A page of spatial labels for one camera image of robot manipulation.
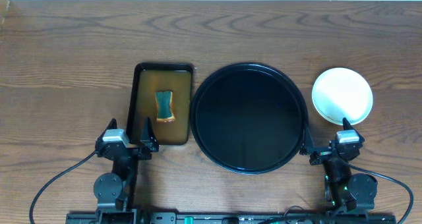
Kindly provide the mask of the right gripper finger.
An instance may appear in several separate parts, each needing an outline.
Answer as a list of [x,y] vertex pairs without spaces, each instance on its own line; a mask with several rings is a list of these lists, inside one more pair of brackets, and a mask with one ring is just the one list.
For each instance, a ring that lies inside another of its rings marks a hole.
[[351,123],[347,120],[346,117],[344,117],[342,119],[342,124],[343,124],[343,129],[344,130],[353,130],[353,126],[351,125]]
[[308,125],[305,125],[303,131],[303,143],[299,150],[300,154],[312,154],[315,150],[314,142]]

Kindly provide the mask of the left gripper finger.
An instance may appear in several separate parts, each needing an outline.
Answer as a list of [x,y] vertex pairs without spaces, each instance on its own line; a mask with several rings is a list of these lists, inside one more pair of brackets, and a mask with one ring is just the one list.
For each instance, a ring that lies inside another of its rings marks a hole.
[[96,145],[103,142],[104,134],[109,129],[116,129],[117,128],[117,121],[115,118],[112,118],[109,122],[109,124],[106,126],[105,130],[100,134],[100,136],[96,139]]
[[151,152],[159,151],[159,144],[152,128],[152,122],[150,117],[145,118],[144,126],[142,129],[140,141],[146,146]]

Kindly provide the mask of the light blue plate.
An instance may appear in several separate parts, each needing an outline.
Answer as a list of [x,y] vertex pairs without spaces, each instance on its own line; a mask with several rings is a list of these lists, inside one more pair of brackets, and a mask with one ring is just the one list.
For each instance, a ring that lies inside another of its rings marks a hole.
[[351,125],[364,121],[373,107],[373,92],[358,72],[336,67],[324,71],[313,85],[311,98],[316,111],[327,121]]

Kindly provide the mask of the green and orange sponge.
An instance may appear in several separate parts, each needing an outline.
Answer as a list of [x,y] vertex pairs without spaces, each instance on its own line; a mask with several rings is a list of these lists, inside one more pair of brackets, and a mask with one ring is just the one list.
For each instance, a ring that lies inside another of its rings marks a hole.
[[173,92],[161,91],[155,93],[157,115],[159,123],[169,123],[175,120],[173,112]]

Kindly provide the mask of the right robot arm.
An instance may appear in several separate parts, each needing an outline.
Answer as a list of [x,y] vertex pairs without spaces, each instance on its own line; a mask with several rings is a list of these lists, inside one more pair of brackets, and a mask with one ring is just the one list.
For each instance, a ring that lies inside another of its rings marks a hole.
[[299,153],[308,155],[311,165],[324,167],[325,198],[333,205],[326,215],[366,216],[375,208],[378,182],[372,175],[351,172],[349,162],[360,155],[365,139],[346,118],[342,122],[343,129],[325,147],[315,146],[306,128]]

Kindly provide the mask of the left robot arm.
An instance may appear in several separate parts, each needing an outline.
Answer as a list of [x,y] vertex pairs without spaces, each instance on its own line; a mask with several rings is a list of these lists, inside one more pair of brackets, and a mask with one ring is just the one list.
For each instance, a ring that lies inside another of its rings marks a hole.
[[94,183],[97,198],[96,223],[148,223],[149,216],[135,207],[138,163],[152,159],[159,150],[150,118],[144,120],[140,144],[130,147],[126,132],[112,119],[97,138],[94,153],[113,162],[111,172]]

